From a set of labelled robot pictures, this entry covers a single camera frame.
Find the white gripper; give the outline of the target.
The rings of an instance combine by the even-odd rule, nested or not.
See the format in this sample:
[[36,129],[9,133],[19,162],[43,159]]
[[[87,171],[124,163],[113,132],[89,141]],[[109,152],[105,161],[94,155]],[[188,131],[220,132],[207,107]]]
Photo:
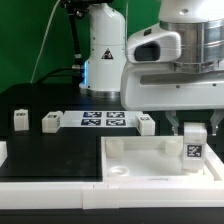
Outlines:
[[[157,23],[130,36],[121,78],[127,110],[175,111],[224,108],[224,23]],[[215,135],[224,110],[210,118]]]

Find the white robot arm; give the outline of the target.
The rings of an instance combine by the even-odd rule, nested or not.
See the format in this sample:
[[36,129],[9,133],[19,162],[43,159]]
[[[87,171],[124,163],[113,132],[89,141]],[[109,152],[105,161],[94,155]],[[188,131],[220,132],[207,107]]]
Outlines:
[[83,93],[121,97],[127,110],[212,109],[224,119],[224,0],[160,0],[159,22],[127,36],[113,0],[60,0],[72,29]]

